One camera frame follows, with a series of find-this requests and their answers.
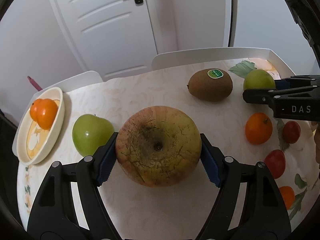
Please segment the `pink plastic tool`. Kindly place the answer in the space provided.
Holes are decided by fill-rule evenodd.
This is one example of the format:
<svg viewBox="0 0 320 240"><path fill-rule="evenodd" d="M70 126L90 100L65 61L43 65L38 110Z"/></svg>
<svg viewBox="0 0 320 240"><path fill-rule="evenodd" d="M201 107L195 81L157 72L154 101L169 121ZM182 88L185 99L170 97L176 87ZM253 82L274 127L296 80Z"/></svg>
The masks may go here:
<svg viewBox="0 0 320 240"><path fill-rule="evenodd" d="M41 86L32 77L27 76L27 79L38 92L42 90Z"/></svg>

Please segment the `red cherry tomato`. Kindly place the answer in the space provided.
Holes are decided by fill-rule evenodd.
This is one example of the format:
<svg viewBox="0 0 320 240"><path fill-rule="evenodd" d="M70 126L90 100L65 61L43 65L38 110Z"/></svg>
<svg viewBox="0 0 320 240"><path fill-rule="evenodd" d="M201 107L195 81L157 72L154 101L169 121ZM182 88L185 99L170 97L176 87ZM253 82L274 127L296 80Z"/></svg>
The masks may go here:
<svg viewBox="0 0 320 240"><path fill-rule="evenodd" d="M288 144L294 144L301 135L300 125L296 121L288 121L283 128L283 140Z"/></svg>
<svg viewBox="0 0 320 240"><path fill-rule="evenodd" d="M281 150L273 150L270 152L266 156L264 163L268 167L274 179L280 178L285 172L286 159Z"/></svg>

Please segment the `cream oval fruit bowl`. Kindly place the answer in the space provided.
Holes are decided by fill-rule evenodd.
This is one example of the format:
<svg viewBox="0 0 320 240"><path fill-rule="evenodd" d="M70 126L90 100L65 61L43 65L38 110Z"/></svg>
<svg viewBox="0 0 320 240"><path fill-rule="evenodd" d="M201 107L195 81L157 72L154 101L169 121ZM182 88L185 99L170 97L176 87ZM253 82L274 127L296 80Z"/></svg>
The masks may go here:
<svg viewBox="0 0 320 240"><path fill-rule="evenodd" d="M59 87L42 92L32 102L17 130L16 153L20 163L28 166L43 161L57 141L64 114Z"/></svg>

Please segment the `black curved gripper mount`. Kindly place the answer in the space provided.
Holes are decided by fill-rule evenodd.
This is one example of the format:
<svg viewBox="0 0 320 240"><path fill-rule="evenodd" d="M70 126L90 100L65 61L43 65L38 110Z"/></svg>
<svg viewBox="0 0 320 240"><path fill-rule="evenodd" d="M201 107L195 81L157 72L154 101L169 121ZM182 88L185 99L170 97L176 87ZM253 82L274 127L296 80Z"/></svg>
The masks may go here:
<svg viewBox="0 0 320 240"><path fill-rule="evenodd" d="M284 0L319 65L319 19L306 0Z"/></svg>

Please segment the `brown kiwi with sticker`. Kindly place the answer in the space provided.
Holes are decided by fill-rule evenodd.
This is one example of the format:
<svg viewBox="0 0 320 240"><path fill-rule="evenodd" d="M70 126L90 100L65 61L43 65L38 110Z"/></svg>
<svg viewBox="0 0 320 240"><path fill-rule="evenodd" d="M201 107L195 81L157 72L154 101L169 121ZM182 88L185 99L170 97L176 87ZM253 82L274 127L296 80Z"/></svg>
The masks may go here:
<svg viewBox="0 0 320 240"><path fill-rule="evenodd" d="M218 102L231 94L233 81L224 70L209 68L193 74L187 88L192 96L200 100Z"/></svg>

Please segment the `orange persimmon in bowl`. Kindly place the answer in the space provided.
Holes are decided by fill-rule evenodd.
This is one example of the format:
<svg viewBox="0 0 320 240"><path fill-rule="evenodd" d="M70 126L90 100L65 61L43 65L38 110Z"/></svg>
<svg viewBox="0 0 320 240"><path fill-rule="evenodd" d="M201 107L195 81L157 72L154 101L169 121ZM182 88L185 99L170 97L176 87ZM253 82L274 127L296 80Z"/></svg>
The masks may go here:
<svg viewBox="0 0 320 240"><path fill-rule="evenodd" d="M58 105L52 99L36 99L29 109L29 115L40 128L50 130L57 115Z"/></svg>

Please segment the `white panelled door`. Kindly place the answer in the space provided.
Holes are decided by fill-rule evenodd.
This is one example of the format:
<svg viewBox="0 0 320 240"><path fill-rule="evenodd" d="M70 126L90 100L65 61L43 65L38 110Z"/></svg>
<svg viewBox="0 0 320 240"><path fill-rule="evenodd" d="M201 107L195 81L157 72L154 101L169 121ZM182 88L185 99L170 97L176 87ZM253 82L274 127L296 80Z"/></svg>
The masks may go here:
<svg viewBox="0 0 320 240"><path fill-rule="evenodd" d="M103 80L147 73L157 48L146 0L49 0L84 71Z"/></svg>

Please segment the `small green apple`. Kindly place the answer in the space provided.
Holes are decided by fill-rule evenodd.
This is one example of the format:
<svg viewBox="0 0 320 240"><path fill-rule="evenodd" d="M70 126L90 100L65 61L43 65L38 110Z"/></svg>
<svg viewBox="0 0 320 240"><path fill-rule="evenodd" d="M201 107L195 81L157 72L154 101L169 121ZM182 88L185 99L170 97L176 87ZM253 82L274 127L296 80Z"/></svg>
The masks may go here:
<svg viewBox="0 0 320 240"><path fill-rule="evenodd" d="M276 84L273 77L262 69L249 72L243 84L243 89L275 89Z"/></svg>

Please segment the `large russet yellow-red apple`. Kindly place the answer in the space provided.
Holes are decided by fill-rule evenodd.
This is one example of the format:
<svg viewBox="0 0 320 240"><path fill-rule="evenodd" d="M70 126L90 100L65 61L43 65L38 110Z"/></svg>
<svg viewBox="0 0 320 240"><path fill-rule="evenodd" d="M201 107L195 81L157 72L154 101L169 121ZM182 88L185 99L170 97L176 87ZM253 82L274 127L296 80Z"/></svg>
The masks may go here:
<svg viewBox="0 0 320 240"><path fill-rule="evenodd" d="M195 122L168 106L138 111L126 120L116 138L122 170L147 187L171 186L187 178L199 163L201 148Z"/></svg>

